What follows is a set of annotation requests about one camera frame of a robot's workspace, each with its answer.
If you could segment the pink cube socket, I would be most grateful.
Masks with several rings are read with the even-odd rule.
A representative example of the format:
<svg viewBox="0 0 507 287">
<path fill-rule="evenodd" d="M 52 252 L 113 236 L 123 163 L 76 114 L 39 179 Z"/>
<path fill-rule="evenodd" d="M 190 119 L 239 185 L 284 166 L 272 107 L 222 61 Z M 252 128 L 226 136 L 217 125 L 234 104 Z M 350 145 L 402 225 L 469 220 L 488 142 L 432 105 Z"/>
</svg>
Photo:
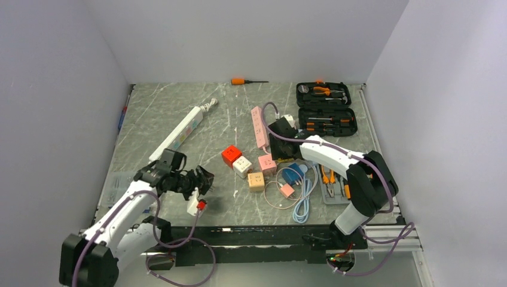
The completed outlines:
<svg viewBox="0 0 507 287">
<path fill-rule="evenodd" d="M 271 176 L 276 173 L 277 164 L 270 154 L 258 157 L 259 168 L 264 176 Z"/>
</svg>

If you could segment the dark blue cube socket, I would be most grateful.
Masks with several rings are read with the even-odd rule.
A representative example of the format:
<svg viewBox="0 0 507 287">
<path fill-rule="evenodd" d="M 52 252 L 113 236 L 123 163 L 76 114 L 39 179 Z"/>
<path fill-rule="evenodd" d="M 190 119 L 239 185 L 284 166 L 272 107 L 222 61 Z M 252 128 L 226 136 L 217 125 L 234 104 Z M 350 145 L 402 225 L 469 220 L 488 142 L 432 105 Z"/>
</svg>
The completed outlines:
<svg viewBox="0 0 507 287">
<path fill-rule="evenodd" d="M 301 173 L 301 170 L 298 167 L 299 164 L 292 163 L 288 167 L 285 167 L 282 170 L 282 178 L 289 185 L 299 185 L 304 181 L 305 174 Z"/>
</svg>

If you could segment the light blue round plug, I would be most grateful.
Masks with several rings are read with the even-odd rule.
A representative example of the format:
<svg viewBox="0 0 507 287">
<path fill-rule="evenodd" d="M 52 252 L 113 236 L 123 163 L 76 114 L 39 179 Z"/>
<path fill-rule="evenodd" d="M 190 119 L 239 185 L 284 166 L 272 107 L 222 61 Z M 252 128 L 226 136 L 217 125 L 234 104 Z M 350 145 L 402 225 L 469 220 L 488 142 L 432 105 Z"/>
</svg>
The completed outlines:
<svg viewBox="0 0 507 287">
<path fill-rule="evenodd" d="M 305 165 L 305 164 L 299 164 L 298 165 L 299 169 L 301 170 L 301 173 L 304 175 L 307 173 L 307 171 L 309 170 L 308 167 Z"/>
</svg>

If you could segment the red cube socket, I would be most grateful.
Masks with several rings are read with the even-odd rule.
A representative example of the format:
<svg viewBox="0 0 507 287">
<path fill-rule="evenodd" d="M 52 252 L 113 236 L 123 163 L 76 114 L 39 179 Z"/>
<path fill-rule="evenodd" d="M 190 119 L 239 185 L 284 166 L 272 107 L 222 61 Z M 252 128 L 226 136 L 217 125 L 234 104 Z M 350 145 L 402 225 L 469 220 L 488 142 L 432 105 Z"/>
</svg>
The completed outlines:
<svg viewBox="0 0 507 287">
<path fill-rule="evenodd" d="M 230 145 L 226 149 L 221 152 L 221 157 L 224 161 L 224 163 L 230 167 L 233 168 L 233 163 L 242 156 L 241 150 L 239 150 L 236 146 Z"/>
</svg>

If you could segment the pink power strip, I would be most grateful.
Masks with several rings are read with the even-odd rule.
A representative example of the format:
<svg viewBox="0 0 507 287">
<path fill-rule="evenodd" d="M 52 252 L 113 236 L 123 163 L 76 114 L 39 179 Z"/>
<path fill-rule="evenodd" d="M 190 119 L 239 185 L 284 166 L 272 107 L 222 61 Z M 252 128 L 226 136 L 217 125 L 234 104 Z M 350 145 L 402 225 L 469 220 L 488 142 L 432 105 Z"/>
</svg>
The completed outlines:
<svg viewBox="0 0 507 287">
<path fill-rule="evenodd" d="M 256 106 L 251 110 L 251 117 L 256 145 L 259 149 L 266 149 L 269 146 L 268 134 L 262 123 L 261 108 L 259 106 Z"/>
</svg>

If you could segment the white cube socket tiger print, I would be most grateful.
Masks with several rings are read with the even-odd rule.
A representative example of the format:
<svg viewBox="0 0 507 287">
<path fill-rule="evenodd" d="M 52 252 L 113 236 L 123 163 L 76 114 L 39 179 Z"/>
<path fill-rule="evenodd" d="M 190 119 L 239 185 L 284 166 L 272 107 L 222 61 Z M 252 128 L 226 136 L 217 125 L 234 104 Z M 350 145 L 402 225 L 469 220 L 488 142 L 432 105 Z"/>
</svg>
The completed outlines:
<svg viewBox="0 0 507 287">
<path fill-rule="evenodd" d="M 242 155 L 233 162 L 233 170 L 238 176 L 244 179 L 253 171 L 253 164 Z"/>
</svg>

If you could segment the beige cube socket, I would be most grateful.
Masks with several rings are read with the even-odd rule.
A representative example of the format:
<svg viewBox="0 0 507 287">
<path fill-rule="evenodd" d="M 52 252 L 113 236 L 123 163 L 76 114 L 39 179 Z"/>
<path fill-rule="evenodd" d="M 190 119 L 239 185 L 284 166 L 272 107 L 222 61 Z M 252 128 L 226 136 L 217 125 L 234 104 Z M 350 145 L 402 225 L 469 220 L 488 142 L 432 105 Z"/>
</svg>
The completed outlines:
<svg viewBox="0 0 507 287">
<path fill-rule="evenodd" d="M 252 193 L 260 193 L 265 190 L 264 175 L 262 172 L 248 174 L 249 191 Z"/>
</svg>

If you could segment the salmon usb charger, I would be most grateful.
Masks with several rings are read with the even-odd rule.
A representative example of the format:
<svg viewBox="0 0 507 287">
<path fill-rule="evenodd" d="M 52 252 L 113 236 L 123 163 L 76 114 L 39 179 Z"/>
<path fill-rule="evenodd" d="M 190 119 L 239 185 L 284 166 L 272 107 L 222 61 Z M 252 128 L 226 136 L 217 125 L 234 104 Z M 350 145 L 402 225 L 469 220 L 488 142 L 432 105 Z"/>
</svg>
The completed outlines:
<svg viewBox="0 0 507 287">
<path fill-rule="evenodd" d="M 286 198 L 286 199 L 294 197 L 295 190 L 289 184 L 281 185 L 279 188 L 279 191 L 282 194 L 282 196 L 284 196 L 284 198 Z"/>
</svg>

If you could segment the white power strip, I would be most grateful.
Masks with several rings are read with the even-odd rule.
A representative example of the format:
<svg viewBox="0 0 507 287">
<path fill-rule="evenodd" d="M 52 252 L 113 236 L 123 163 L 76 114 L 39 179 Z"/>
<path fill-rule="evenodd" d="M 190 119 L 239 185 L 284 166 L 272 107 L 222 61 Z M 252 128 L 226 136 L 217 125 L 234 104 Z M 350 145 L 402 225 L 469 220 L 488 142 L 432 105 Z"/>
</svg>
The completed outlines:
<svg viewBox="0 0 507 287">
<path fill-rule="evenodd" d="M 158 160 L 165 149 L 177 150 L 197 128 L 204 116 L 204 109 L 195 106 L 148 157 L 149 162 Z"/>
</svg>

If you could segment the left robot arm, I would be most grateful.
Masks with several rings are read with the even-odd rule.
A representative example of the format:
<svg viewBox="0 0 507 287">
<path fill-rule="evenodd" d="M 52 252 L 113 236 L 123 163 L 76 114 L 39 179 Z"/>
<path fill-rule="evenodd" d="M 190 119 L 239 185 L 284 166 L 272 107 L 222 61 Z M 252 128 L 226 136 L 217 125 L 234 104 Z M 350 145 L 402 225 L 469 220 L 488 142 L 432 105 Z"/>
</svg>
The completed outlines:
<svg viewBox="0 0 507 287">
<path fill-rule="evenodd" d="M 182 194 L 187 211 L 198 219 L 206 207 L 202 199 L 214 174 L 201 166 L 185 170 L 187 156 L 165 149 L 159 159 L 139 169 L 119 201 L 92 227 L 70 234 L 62 243 L 59 282 L 64 286 L 114 286 L 120 271 L 141 253 L 180 248 L 194 240 L 174 239 L 171 223 L 159 218 L 161 196 Z"/>
</svg>

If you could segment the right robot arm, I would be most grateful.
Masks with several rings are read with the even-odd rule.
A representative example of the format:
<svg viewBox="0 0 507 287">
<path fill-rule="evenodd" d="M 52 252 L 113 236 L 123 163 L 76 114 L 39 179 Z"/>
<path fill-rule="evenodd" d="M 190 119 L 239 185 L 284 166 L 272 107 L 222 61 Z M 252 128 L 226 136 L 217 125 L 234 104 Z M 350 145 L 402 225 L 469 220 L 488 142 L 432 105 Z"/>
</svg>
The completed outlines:
<svg viewBox="0 0 507 287">
<path fill-rule="evenodd" d="M 303 159 L 337 172 L 348 182 L 351 202 L 334 220 L 329 232 L 330 242 L 336 248 L 346 247 L 352 241 L 352 233 L 376 214 L 392 212 L 398 187 L 379 152 L 351 151 L 318 135 L 295 139 L 279 135 L 269 127 L 266 130 L 277 139 L 298 144 Z"/>
</svg>

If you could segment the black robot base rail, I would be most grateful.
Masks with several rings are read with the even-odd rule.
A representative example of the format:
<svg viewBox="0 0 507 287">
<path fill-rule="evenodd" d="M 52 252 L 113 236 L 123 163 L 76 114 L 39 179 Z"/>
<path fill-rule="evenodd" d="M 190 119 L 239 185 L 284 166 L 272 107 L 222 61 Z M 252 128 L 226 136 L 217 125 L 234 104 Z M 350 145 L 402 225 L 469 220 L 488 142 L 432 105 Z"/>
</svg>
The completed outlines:
<svg viewBox="0 0 507 287">
<path fill-rule="evenodd" d="M 328 224 L 198 226 L 191 240 L 176 249 L 162 246 L 149 254 L 170 254 L 178 267 L 197 264 L 304 261 L 324 264 L 335 254 L 366 250 L 358 233 L 339 236 Z"/>
</svg>

